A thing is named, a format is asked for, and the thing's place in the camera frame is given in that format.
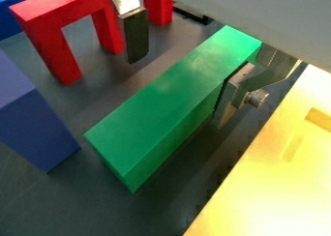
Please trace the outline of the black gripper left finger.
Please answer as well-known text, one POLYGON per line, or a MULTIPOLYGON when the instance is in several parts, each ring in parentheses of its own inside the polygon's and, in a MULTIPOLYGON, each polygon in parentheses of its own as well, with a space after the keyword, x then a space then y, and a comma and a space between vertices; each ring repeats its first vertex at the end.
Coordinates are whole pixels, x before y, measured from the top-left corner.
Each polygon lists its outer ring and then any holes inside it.
POLYGON ((129 62, 134 64, 149 53, 147 9, 141 0, 113 0, 113 3, 123 21, 129 62))

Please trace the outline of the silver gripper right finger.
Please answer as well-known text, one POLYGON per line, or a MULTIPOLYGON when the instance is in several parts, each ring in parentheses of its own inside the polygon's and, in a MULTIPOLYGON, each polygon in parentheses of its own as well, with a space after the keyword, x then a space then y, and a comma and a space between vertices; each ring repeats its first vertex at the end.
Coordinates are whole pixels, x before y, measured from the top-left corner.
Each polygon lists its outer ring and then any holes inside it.
POLYGON ((246 104, 261 108, 270 96, 265 88, 287 79, 299 66, 297 57, 262 44, 255 59, 246 61, 227 79, 214 114, 217 127, 227 123, 246 104))

